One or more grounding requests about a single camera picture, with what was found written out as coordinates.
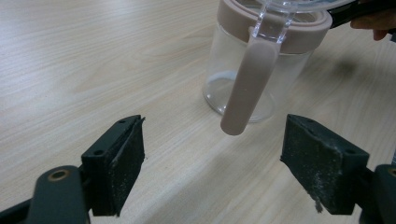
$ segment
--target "human hand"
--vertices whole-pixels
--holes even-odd
[[[396,8],[358,17],[351,21],[350,26],[354,29],[373,30],[374,40],[381,40],[388,30],[396,28]]]

